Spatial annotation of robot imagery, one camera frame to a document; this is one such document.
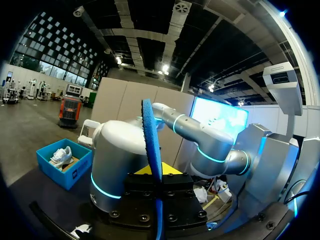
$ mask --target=display screen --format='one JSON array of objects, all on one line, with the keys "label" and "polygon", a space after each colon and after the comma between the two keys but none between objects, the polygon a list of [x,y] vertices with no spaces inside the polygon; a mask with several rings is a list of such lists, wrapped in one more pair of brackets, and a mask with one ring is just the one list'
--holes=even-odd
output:
[{"label": "display screen", "polygon": [[238,134],[247,126],[246,110],[196,97],[191,117],[200,123],[223,131],[233,137],[233,144]]}]

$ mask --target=gray floor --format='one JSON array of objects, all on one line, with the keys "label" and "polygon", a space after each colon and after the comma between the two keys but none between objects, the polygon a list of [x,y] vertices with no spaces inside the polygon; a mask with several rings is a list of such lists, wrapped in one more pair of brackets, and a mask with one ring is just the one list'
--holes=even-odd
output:
[{"label": "gray floor", "polygon": [[0,165],[4,180],[11,185],[38,165],[36,150],[58,140],[76,141],[91,108],[80,110],[77,129],[60,128],[60,101],[21,100],[0,106]]}]

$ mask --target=glass facade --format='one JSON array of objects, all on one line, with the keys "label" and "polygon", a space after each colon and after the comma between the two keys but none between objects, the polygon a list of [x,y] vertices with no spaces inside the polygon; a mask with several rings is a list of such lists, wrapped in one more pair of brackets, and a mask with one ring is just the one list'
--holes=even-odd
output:
[{"label": "glass facade", "polygon": [[93,47],[43,12],[21,37],[10,64],[85,86],[97,61]]}]

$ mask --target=white partition wall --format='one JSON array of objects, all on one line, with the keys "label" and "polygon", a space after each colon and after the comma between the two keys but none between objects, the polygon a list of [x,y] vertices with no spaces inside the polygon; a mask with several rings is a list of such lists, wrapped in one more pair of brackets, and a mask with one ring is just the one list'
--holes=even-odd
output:
[{"label": "white partition wall", "polygon": [[[22,67],[10,65],[10,64],[4,64],[2,66],[1,75],[0,75],[0,81],[2,84],[2,81],[7,78],[8,72],[12,72],[12,79],[14,79],[16,82],[20,81],[20,88],[22,89],[25,87],[26,89],[29,88],[29,81],[32,79],[36,79],[37,83],[45,81],[47,85],[49,86],[49,92],[56,93],[57,90],[62,90],[64,93],[66,92],[67,84],[69,82],[64,81],[62,79],[48,76],[45,74],[42,74],[37,71],[32,71],[29,69],[25,69]],[[83,88],[82,90],[82,96],[89,97],[90,93],[97,92],[89,88]]]}]

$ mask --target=white sneaker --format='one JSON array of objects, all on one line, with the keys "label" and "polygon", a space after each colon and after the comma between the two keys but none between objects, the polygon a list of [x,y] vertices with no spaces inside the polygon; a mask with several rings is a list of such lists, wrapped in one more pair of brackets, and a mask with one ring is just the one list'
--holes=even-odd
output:
[{"label": "white sneaker", "polygon": [[62,170],[62,166],[66,164],[71,164],[74,160],[72,159],[71,148],[67,146],[65,149],[60,148],[50,158],[50,164],[59,170]]}]

